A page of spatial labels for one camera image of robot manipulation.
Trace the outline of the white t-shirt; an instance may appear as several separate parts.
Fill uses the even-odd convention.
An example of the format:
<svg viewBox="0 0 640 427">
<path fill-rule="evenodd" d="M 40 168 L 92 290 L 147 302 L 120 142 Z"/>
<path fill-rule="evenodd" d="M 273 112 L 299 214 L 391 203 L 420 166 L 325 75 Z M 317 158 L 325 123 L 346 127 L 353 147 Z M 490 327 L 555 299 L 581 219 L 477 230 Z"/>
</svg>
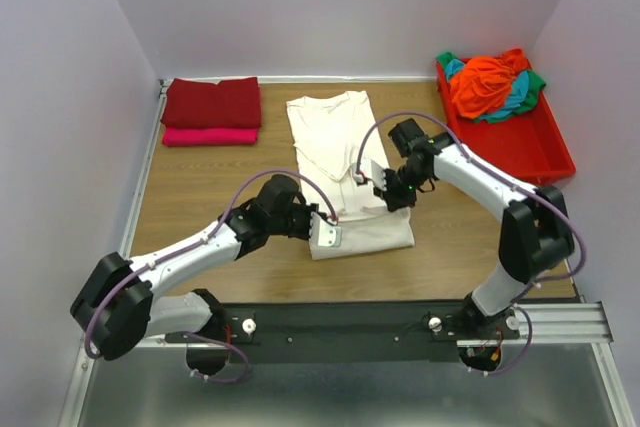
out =
<svg viewBox="0 0 640 427">
<path fill-rule="evenodd" d="M 298 172 L 326 194 L 342 229 L 337 247 L 310 244 L 311 258 L 319 261 L 414 246 L 410 210 L 388 211 L 370 185 L 358 186 L 352 177 L 363 140 L 367 141 L 363 160 L 389 166 L 379 133 L 366 134 L 375 123 L 367 93 L 300 97 L 286 102 L 286 112 Z"/>
</svg>

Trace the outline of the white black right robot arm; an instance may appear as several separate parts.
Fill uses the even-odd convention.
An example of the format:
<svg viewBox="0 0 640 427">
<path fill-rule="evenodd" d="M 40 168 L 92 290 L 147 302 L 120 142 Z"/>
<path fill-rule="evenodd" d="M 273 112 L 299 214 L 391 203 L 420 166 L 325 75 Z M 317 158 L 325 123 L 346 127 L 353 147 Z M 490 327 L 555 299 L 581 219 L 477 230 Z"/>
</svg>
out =
<svg viewBox="0 0 640 427">
<path fill-rule="evenodd" d="M 412 118 L 389 137 L 405 162 L 398 169 L 358 158 L 354 180 L 372 183 L 389 211 L 415 205 L 425 185 L 446 182 L 478 202 L 501 223 L 497 264 L 469 293 L 449 322 L 456 332 L 480 339 L 512 303 L 542 281 L 545 272 L 575 251 L 563 194 L 515 179 L 481 159 L 449 132 L 428 136 Z"/>
</svg>

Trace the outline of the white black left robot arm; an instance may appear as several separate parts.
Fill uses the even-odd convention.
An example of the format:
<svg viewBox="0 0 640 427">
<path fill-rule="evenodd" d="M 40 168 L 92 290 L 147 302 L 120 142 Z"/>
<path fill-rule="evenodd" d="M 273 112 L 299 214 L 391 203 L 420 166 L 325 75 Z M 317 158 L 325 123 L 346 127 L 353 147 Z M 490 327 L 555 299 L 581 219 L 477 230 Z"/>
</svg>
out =
<svg viewBox="0 0 640 427">
<path fill-rule="evenodd" d="M 89 358 L 114 360 L 132 350 L 148 333 L 153 306 L 181 282 L 264 247 L 272 236 L 308 241 L 313 228 L 337 221 L 326 196 L 312 203 L 302 194 L 304 176 L 268 174 L 257 196 L 232 200 L 195 234 L 141 256 L 112 252 L 98 261 L 70 308 Z"/>
</svg>

